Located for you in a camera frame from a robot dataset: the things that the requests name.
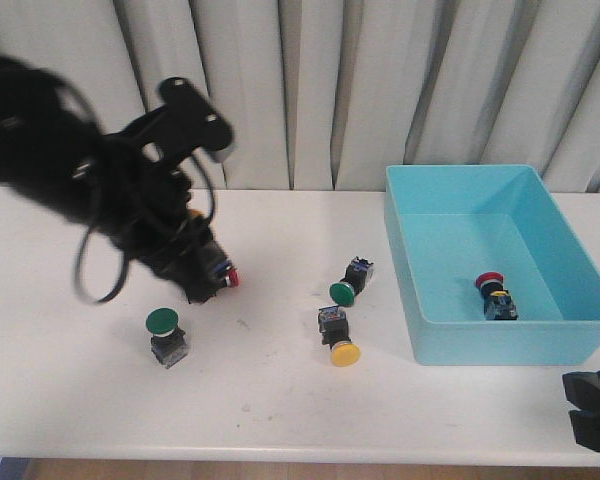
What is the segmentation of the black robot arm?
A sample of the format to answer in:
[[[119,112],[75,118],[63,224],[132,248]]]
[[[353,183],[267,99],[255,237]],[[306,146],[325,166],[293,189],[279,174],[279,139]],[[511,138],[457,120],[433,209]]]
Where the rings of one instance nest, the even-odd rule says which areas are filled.
[[[90,106],[63,102],[60,77],[0,56],[0,183],[109,238],[122,261],[139,261],[203,303],[238,276],[216,242],[211,216],[188,204],[182,163],[220,151],[229,123],[183,78],[162,81],[162,105],[105,134]]]

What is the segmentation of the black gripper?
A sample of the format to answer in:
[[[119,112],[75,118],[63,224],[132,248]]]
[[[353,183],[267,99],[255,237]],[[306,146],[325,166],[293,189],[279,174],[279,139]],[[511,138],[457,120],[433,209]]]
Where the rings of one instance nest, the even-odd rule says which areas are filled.
[[[212,180],[196,152],[184,146],[167,112],[151,112],[103,140],[107,179],[103,224],[127,259],[164,280],[184,280],[190,304],[225,287],[225,263],[209,264],[220,249],[211,229],[216,213]],[[189,208],[206,219],[194,221]]]
[[[575,409],[569,418],[577,444],[600,452],[600,370],[562,376],[565,396]]]

